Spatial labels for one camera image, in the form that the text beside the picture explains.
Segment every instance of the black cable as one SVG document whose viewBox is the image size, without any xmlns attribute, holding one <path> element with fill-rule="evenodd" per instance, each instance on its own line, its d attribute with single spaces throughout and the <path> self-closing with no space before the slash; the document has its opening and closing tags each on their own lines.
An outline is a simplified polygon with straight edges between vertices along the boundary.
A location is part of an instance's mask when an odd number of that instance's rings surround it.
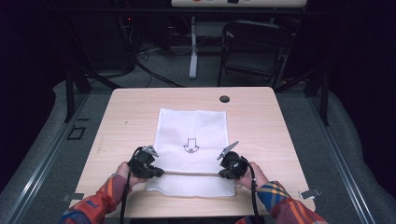
<svg viewBox="0 0 396 224">
<path fill-rule="evenodd" d="M 141 64 L 137 59 L 135 61 L 135 64 L 140 67 L 143 71 L 147 72 L 149 75 L 151 75 L 152 77 L 155 77 L 157 79 L 159 79 L 160 81 L 165 82 L 166 84 L 168 84 L 170 87 L 185 87 L 182 85 L 179 85 L 169 79 L 167 79 L 166 77 L 162 77 L 156 73 L 151 72 L 150 70 L 147 69 L 147 67 L 145 67 L 143 64 Z"/>
<path fill-rule="evenodd" d="M 132 158 L 131 158 L 131 162 L 128 164 L 129 173 L 128 173 L 128 178 L 126 179 L 124 192 L 122 193 L 122 204 L 121 204 L 121 211 L 120 211 L 120 224 L 123 224 L 123 221 L 124 221 L 126 198 L 128 197 L 129 188 L 131 187 L 131 185 L 129 184 L 129 181 L 131 179 L 131 172 L 132 172 L 132 166 L 133 166 L 133 163 L 134 163 L 134 156 L 136 155 L 136 152 L 139 149 L 140 149 L 140 147 L 137 148 L 134 151 L 134 154 L 132 155 Z"/>
<path fill-rule="evenodd" d="M 253 212 L 254 217 L 256 218 L 257 224 L 265 224 L 265 220 L 260 218 L 259 211 L 257 209 L 257 202 L 256 202 L 256 176 L 254 175 L 253 167 L 251 167 L 250 163 L 247 163 L 248 168 L 250 169 L 251 173 L 251 202 L 253 205 Z"/>
</svg>

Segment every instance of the wooden table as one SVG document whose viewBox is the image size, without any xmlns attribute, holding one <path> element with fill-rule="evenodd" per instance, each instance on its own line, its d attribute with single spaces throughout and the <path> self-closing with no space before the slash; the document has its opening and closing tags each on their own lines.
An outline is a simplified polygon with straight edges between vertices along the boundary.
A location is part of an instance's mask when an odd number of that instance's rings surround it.
<svg viewBox="0 0 396 224">
<path fill-rule="evenodd" d="M 230 97 L 222 103 L 222 95 Z M 93 142 L 76 193 L 94 194 L 122 161 L 128 161 L 137 147 L 154 143 L 160 108 L 176 110 L 226 111 L 233 149 L 255 161 L 270 180 L 278 180 L 289 194 L 308 190 L 306 180 L 275 94 L 270 88 L 179 88 L 118 89 Z M 239 188 L 233 197 L 176 198 L 145 191 L 138 184 L 129 196 L 126 217 L 222 217 L 253 215 L 250 191 Z M 315 210 L 313 200 L 302 200 Z M 258 201 L 259 212 L 267 214 Z M 117 211 L 107 215 L 118 217 Z"/>
</svg>

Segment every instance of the person's left hand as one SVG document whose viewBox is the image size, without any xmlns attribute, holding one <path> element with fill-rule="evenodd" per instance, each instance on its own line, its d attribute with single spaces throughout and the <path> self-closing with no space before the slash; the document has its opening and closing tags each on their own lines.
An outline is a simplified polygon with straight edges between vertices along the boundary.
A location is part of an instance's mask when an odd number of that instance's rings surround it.
<svg viewBox="0 0 396 224">
<path fill-rule="evenodd" d="M 126 161 L 124 161 L 122 164 L 119 165 L 119 168 L 117 169 L 116 174 L 121 175 L 125 179 L 128 179 L 128 173 L 129 173 L 129 166 Z M 129 179 L 129 184 L 131 185 L 131 188 L 135 186 L 138 183 L 146 183 L 148 180 L 144 178 L 137 178 L 133 174 L 131 174 L 131 177 Z"/>
</svg>

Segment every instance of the person's right hand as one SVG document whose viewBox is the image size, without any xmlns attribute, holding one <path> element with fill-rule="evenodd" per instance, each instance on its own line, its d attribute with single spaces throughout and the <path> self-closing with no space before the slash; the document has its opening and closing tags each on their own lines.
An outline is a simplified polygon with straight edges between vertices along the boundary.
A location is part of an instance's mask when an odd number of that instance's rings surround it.
<svg viewBox="0 0 396 224">
<path fill-rule="evenodd" d="M 265 174 L 262 172 L 262 168 L 258 164 L 256 164 L 254 161 L 250 162 L 251 167 L 253 168 L 254 175 L 256 177 L 256 190 L 259 189 L 261 186 L 264 184 L 268 183 L 269 180 L 265 176 Z M 244 186 L 247 189 L 251 190 L 251 172 L 250 168 L 247 169 L 247 172 L 245 173 L 244 176 L 242 176 L 240 179 L 236 180 L 237 184 L 240 184 Z"/>
</svg>

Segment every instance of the dark background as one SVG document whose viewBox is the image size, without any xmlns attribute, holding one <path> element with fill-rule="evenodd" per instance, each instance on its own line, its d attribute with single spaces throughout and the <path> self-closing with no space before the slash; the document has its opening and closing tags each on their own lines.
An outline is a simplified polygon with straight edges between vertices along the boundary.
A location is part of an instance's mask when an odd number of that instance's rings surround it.
<svg viewBox="0 0 396 224">
<path fill-rule="evenodd" d="M 59 6 L 114 7 L 114 2 L 59 1 Z M 134 1 L 139 6 L 142 2 Z M 307 11 L 348 9 L 353 1 L 309 1 Z M 168 1 L 157 1 L 160 7 Z M 116 17 L 99 15 L 64 18 L 38 6 L 47 1 L 21 0 L 0 6 L 0 148 L 1 189 L 19 167 L 54 105 L 52 88 L 70 68 L 124 69 L 131 62 L 129 47 Z M 156 7 L 146 1 L 143 7 Z M 351 17 L 303 19 L 285 77 L 299 77 L 318 66 L 339 27 L 348 24 L 342 50 L 331 69 L 331 91 L 343 103 L 359 133 L 364 160 L 378 183 L 394 197 L 396 159 L 396 24 L 391 4 L 373 2 L 356 22 Z M 172 18 L 141 18 L 139 27 L 164 48 L 163 29 Z"/>
</svg>

